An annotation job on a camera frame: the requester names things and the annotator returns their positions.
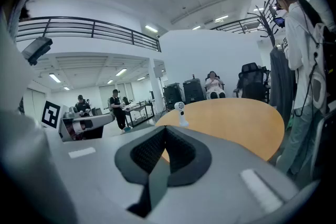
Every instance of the hanging clothes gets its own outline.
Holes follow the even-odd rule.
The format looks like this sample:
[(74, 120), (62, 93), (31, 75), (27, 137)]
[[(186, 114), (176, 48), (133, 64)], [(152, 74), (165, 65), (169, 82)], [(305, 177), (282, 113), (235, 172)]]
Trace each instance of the hanging clothes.
[(272, 83), (269, 104), (276, 106), (284, 120), (285, 128), (290, 119), (294, 92), (295, 72), (288, 67), (288, 60), (283, 51), (274, 46), (269, 54), (271, 62)]

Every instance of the recessed ceiling light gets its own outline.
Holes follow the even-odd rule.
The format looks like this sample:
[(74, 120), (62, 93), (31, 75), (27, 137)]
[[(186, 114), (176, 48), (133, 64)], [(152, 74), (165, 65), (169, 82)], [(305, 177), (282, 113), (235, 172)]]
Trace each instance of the recessed ceiling light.
[(50, 73), (49, 76), (50, 76), (53, 80), (55, 80), (57, 83), (60, 83), (60, 82), (61, 82), (61, 81), (55, 76), (54, 73)]
[(227, 17), (229, 17), (229, 16), (226, 15), (226, 16), (223, 16), (223, 17), (221, 17), (221, 18), (217, 18), (217, 19), (215, 19), (215, 22), (216, 22), (216, 21), (219, 21), (219, 20), (222, 20), (222, 19), (225, 19), (225, 18), (227, 18)]
[(120, 76), (121, 74), (123, 74), (127, 69), (124, 68), (124, 69), (121, 69), (118, 74), (116, 74), (116, 76)]
[(156, 29), (154, 29), (153, 27), (150, 27), (148, 25), (145, 26), (147, 29), (149, 29), (150, 31), (153, 31), (154, 33), (157, 33), (158, 31)]

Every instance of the black railing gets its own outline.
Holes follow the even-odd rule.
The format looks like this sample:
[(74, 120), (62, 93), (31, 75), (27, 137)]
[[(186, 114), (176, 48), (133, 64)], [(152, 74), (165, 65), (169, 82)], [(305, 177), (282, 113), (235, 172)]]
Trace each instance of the black railing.
[(36, 17), (20, 22), (16, 41), (40, 36), (108, 39), (161, 52), (155, 38), (120, 25), (81, 17)]
[[(273, 20), (272, 13), (270, 9), (273, 8), (275, 4), (275, 0), (268, 0), (265, 3), (264, 7), (258, 7), (258, 8), (264, 8), (264, 10), (260, 11), (266, 18), (266, 21), (269, 25), (271, 25), (271, 22)], [(229, 31), (232, 33), (238, 33), (238, 34), (246, 34), (250, 32), (255, 32), (258, 30), (264, 30), (264, 26), (260, 23), (259, 16), (255, 14), (256, 16), (242, 19), (242, 20), (236, 20), (231, 23), (223, 24), (217, 27), (212, 28), (211, 30), (219, 30), (219, 31)]]

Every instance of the white pillar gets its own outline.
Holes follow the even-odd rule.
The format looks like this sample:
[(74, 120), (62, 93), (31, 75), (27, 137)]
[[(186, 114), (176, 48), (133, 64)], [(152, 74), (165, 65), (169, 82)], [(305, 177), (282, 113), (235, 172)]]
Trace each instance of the white pillar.
[(152, 89), (153, 89), (153, 94), (154, 94), (154, 99), (155, 99), (156, 112), (161, 113), (164, 107), (163, 107), (163, 102), (162, 102), (160, 85), (154, 74), (154, 67), (155, 67), (154, 59), (150, 58), (149, 64), (148, 64), (148, 73), (151, 79), (151, 84), (152, 84)]

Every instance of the round wooden table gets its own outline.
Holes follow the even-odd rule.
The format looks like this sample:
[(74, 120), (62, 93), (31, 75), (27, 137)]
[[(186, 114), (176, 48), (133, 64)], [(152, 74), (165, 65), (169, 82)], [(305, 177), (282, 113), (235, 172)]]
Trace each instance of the round wooden table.
[[(236, 142), (264, 160), (278, 150), (284, 121), (269, 104), (245, 98), (222, 98), (191, 103), (184, 108), (190, 130)], [(179, 126), (178, 111), (164, 115), (156, 126)], [(165, 150), (162, 155), (167, 161)]]

